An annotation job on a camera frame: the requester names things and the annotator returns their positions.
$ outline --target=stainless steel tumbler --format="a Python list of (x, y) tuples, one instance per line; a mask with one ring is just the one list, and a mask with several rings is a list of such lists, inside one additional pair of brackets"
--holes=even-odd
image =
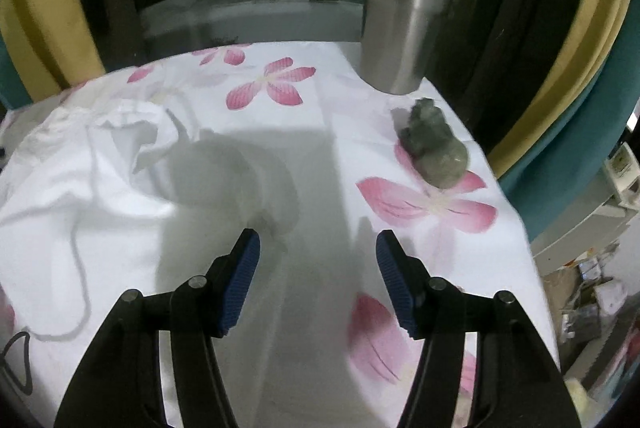
[(388, 94), (420, 85), (451, 0), (364, 0), (360, 76)]

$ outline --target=crumpled white fabric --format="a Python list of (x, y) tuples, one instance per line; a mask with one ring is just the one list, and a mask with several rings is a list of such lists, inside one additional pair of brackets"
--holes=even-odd
[[(373, 251), (376, 233), (390, 226), (358, 182), (414, 184), (394, 157), (394, 123), (425, 96), (443, 108), (469, 148), (470, 170), (486, 184), (469, 199), (497, 215), (479, 234), (442, 230), (437, 252), (425, 247), (440, 232), (433, 214), (394, 227), (396, 234), (433, 274), (468, 292), (513, 290), (555, 355), (519, 218), (430, 84), (406, 97), (376, 92), (351, 66), (357, 44), (254, 44), (241, 63), (237, 54), (233, 64), (222, 53), (210, 63), (187, 54), (142, 74), (108, 74), (61, 98), (11, 148), (0, 176), (0, 283), (15, 330), (33, 337), (34, 393), (23, 399), (45, 427), (120, 294), (175, 289), (229, 252), (245, 227), (260, 234), (260, 264), (238, 326), (215, 341), (239, 425), (395, 426), (421, 343), (402, 331), (409, 354), (394, 382), (372, 380), (351, 357), (347, 332), (359, 294), (392, 311)], [(302, 104), (278, 104), (263, 90), (245, 108), (227, 108), (231, 91), (261, 80), (280, 58), (315, 68), (291, 83)], [(127, 83), (134, 74), (139, 80)], [(18, 116), (12, 127), (19, 123)], [(2, 136), (12, 127), (3, 125)], [(471, 343), (468, 350), (475, 352)], [(12, 349), (12, 368), (19, 356)], [(179, 427), (167, 336), (161, 368), (168, 422)]]

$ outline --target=white cloth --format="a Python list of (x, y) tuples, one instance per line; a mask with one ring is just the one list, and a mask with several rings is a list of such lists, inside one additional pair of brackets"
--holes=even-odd
[[(238, 326), (215, 343), (242, 427), (395, 426), (421, 343), (385, 320), (382, 229), (470, 293), (513, 290), (556, 357), (524, 228), (481, 150), (431, 84), (379, 93), (355, 73), (358, 54), (288, 42), (176, 56), (89, 82), (19, 146), (9, 141), (0, 283), (14, 330), (33, 336), (24, 400), (46, 428), (120, 294), (175, 289), (247, 226), (260, 233), (260, 263)], [(394, 127), (420, 97), (469, 149), (472, 174), (453, 193), (401, 162)], [(3, 140), (34, 112), (8, 116)], [(386, 370), (358, 337), (381, 322), (372, 343)], [(168, 421), (181, 426), (165, 337), (161, 346)], [(20, 353), (9, 356), (18, 374)]]

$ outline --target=stone figurine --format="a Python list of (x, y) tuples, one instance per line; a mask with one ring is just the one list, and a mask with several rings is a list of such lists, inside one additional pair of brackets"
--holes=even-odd
[(400, 131), (399, 137), (414, 168), (431, 186), (453, 188), (464, 176), (469, 154), (433, 100), (422, 98), (415, 102), (409, 126)]

